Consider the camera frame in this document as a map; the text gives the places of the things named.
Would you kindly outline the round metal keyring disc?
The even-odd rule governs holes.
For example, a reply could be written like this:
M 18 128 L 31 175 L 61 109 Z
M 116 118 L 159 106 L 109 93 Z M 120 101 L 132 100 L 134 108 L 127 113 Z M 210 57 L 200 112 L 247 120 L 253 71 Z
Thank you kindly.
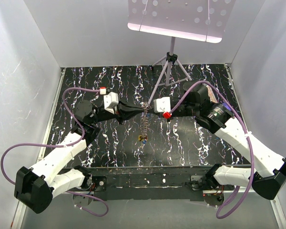
M 148 126 L 149 126 L 149 121 L 148 121 L 148 115 L 149 114 L 147 113 L 147 109 L 146 109 L 147 106 L 148 106 L 147 102 L 143 103 L 144 112 L 142 113 L 142 116 L 141 116 L 141 125 L 140 125 L 140 128 L 141 128 L 141 134 L 140 135 L 144 136 L 144 140 L 140 141 L 142 144 L 146 144 L 146 142 L 148 140 L 147 131 L 148 131 Z

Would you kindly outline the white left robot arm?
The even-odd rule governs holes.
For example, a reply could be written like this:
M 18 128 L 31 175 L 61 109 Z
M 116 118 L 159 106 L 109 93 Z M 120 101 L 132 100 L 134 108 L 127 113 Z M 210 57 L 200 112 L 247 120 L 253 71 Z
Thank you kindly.
M 119 102 L 111 113 L 88 100 L 79 102 L 74 110 L 78 122 L 63 140 L 63 146 L 53 149 L 30 168 L 18 170 L 14 197 L 39 214 L 56 196 L 72 188 L 88 190 L 92 185 L 92 175 L 87 169 L 75 166 L 64 174 L 60 171 L 97 138 L 100 132 L 98 122 L 116 119 L 122 124 L 143 111 L 141 107 Z

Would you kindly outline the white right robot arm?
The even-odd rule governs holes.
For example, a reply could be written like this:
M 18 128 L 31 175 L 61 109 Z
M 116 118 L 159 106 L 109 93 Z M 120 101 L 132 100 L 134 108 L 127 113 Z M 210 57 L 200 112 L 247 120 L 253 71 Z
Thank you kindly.
M 251 135 L 232 108 L 226 103 L 211 101 L 206 82 L 186 82 L 184 96 L 153 101 L 153 112 L 166 119 L 193 116 L 210 133 L 226 141 L 254 165 L 253 169 L 214 165 L 204 177 L 195 181 L 195 188 L 218 189 L 220 186 L 250 186 L 261 197 L 273 200 L 286 182 L 286 157 L 283 157 Z

